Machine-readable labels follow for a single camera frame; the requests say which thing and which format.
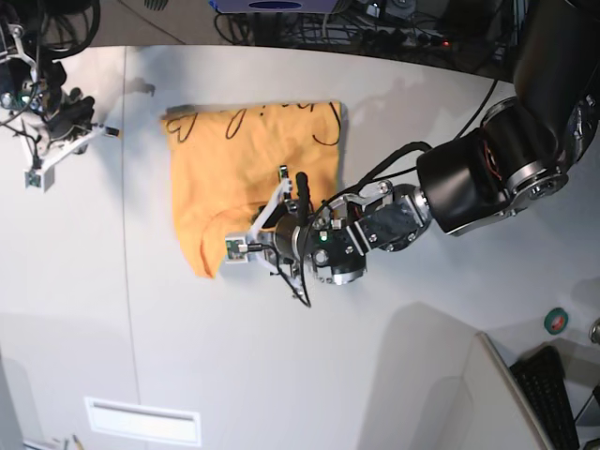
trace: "white vent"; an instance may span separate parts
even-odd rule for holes
[[[90,427],[98,433],[155,443],[202,446],[197,412],[149,408],[87,397]]]

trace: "orange cloth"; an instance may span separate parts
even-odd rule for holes
[[[293,181],[298,172],[308,175],[316,205],[335,193],[340,118],[341,105],[329,102],[163,119],[175,231],[196,275],[215,276],[226,255],[225,236],[249,229],[278,185],[281,164]]]

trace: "black marker drawing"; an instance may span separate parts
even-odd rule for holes
[[[338,145],[339,144],[339,136],[341,135],[341,120],[339,119],[338,112],[336,111],[336,105],[334,105],[330,101],[329,102],[329,107],[331,108],[331,111],[334,113],[334,116],[336,117],[336,121],[337,121],[337,140],[335,142],[333,142],[333,143],[321,142],[319,139],[317,139],[317,137],[314,134],[312,135],[312,139],[314,139],[317,143],[319,143],[321,145],[326,145],[328,147],[333,147],[334,145]]]
[[[187,131],[187,133],[185,133],[185,136],[182,137],[181,134],[181,121],[184,119],[187,119],[189,117],[193,117],[193,120],[191,121],[191,125],[189,126],[189,130]],[[177,133],[177,141],[179,143],[184,143],[185,141],[188,140],[189,135],[191,134],[191,130],[194,129],[194,126],[196,125],[196,119],[198,118],[198,113],[194,113],[194,114],[190,114],[190,115],[184,115],[182,117],[178,117],[176,119],[170,120],[169,122],[167,122],[167,131],[169,132],[169,134],[175,134]]]
[[[242,123],[244,123],[244,117],[246,117],[246,113],[248,112],[247,108],[244,108],[235,113],[232,117],[231,122],[227,126],[227,131],[225,131],[225,138],[227,140],[233,139],[237,132],[240,130]]]

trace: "gray floor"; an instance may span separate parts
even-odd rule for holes
[[[171,0],[160,12],[147,9],[143,0],[102,0],[100,29],[92,45],[224,44],[213,27],[214,17],[207,0]]]

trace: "white table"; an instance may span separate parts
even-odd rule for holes
[[[319,52],[126,48],[125,61],[123,52],[67,60],[70,79],[106,100],[107,125],[124,129],[121,153],[98,141],[39,197],[23,192],[18,142],[3,134],[14,151],[0,166],[0,348],[27,374],[14,390],[24,398],[30,386],[41,434],[76,430],[88,450],[114,443],[87,431],[87,395],[198,411],[209,449],[411,448],[429,390],[462,373],[476,330],[510,362],[551,340],[542,321],[556,306],[571,317],[561,344],[572,361],[600,364],[585,338],[600,316],[597,143],[534,209],[460,238],[434,225],[399,254],[369,255],[352,285],[309,282],[308,310],[260,268],[193,276],[173,231],[158,125],[166,108],[341,100],[342,178],[352,183],[404,143],[452,139],[490,80]],[[501,83],[490,104],[511,95]],[[40,226],[56,239],[32,238]],[[65,354],[73,367],[58,362]],[[570,391],[577,409],[589,391]],[[69,418],[51,412],[57,405]]]

